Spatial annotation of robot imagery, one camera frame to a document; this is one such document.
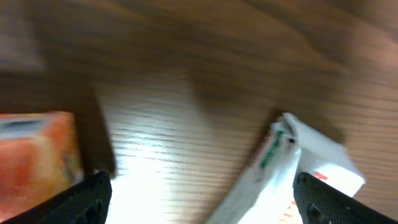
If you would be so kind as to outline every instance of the green marking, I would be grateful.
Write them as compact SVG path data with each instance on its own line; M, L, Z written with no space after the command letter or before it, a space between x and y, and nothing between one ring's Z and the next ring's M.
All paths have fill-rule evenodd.
M277 136L276 136L274 143L272 143L271 148L269 149L267 154L264 156L264 159L261 161L261 164L260 164L261 169L265 169L266 166L268 165L269 161L271 161L274 158L275 154L277 153L279 144L280 144L280 137L283 133L284 133L283 131L277 132Z

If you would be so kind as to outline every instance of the orange package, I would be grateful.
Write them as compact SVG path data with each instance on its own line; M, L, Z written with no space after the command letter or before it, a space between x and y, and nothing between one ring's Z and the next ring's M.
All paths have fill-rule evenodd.
M66 190L82 175L71 113L0 114L0 222Z

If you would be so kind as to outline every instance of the dark wood surface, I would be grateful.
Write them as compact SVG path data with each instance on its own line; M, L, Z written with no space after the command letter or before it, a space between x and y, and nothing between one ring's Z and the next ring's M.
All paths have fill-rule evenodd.
M397 11L388 0L2 0L0 108L76 113L86 157L112 172L104 116L117 167L108 223L206 220L277 110L342 141L368 179L356 199L398 219Z

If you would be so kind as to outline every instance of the box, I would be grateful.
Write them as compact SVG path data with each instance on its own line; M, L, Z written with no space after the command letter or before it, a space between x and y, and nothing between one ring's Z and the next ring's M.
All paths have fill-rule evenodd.
M365 183L344 146L284 113L206 224L302 223L293 195L301 172L350 197Z
M0 222L82 176L71 113L0 114Z

